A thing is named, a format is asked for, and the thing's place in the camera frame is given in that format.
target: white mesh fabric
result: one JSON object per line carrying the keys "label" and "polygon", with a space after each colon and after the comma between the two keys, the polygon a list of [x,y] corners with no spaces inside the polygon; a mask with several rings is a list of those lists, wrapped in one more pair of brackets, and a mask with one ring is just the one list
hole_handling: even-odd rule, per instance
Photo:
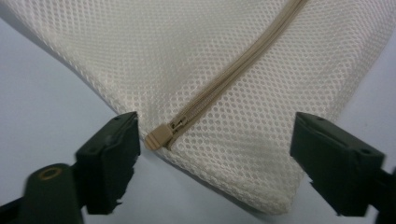
{"label": "white mesh fabric", "polygon": [[[242,54],[287,0],[5,3],[143,135],[169,121]],[[289,156],[294,113],[335,119],[395,24],[394,0],[310,0],[276,43],[160,153],[267,214],[302,177]]]}

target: zipper teeth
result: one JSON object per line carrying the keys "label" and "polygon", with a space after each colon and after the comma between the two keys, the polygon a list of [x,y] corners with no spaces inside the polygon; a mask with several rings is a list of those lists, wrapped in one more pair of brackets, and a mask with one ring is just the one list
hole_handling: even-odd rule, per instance
{"label": "zipper teeth", "polygon": [[222,92],[225,86],[231,81],[234,80],[235,77],[238,77],[238,70],[243,70],[243,68],[248,67],[251,63],[253,63],[264,50],[267,49],[269,45],[278,37],[278,31],[281,30],[281,26],[284,25],[286,22],[288,22],[289,19],[293,17],[295,9],[298,9],[300,5],[303,5],[304,2],[307,0],[297,0],[297,1],[289,1],[285,7],[287,7],[287,12],[283,10],[283,20],[280,24],[280,27],[272,27],[274,29],[274,32],[270,32],[269,36],[266,35],[267,32],[265,32],[241,57],[239,57],[234,64],[232,64],[226,71],[224,71],[219,77],[217,77],[215,80],[213,80],[212,83],[207,86],[206,89],[203,89],[198,93],[196,97],[192,99],[191,102],[189,102],[183,109],[175,116],[175,119],[172,119],[170,122],[171,124],[174,124],[174,122],[179,118],[180,116],[187,116],[187,122],[189,122],[191,119],[193,119],[195,116],[197,116],[201,110],[204,110],[207,105],[210,104],[210,101],[216,97],[217,92]]}
{"label": "zipper teeth", "polygon": [[159,147],[170,149],[176,139],[186,132],[248,66],[275,42],[307,1],[290,0],[259,39],[220,76],[201,90],[168,124],[162,124],[149,133],[145,145],[155,145],[148,147],[151,149]]}

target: white background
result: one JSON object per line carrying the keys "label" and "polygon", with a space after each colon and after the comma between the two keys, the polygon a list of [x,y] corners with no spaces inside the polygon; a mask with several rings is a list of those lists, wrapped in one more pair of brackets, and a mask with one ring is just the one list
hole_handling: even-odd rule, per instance
{"label": "white background", "polygon": [[[0,205],[21,197],[26,177],[35,170],[74,163],[78,148],[116,116],[81,79],[29,38],[0,19]],[[396,166],[395,74],[396,32],[337,122],[388,154],[388,172]],[[370,208],[365,218],[337,217],[306,177],[288,214],[252,214],[145,149],[122,201],[114,214],[85,216],[85,222],[374,223],[376,213]]]}

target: screw hole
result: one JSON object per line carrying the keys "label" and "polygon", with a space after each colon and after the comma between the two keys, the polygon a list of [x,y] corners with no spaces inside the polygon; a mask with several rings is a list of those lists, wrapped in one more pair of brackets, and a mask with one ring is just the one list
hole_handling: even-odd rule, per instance
{"label": "screw hole", "polygon": [[41,180],[49,180],[52,179],[53,177],[59,175],[62,172],[61,168],[58,167],[50,167],[44,171],[42,171],[39,175],[38,178]]}

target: beige zipper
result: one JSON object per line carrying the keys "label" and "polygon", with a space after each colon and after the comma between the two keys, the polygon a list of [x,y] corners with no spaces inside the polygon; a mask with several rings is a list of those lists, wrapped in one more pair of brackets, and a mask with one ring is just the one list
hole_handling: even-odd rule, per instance
{"label": "beige zipper", "polygon": [[145,146],[156,150],[172,144],[243,74],[280,36],[307,0],[290,0],[260,38],[229,68],[200,91],[169,123],[163,123],[145,138]]}

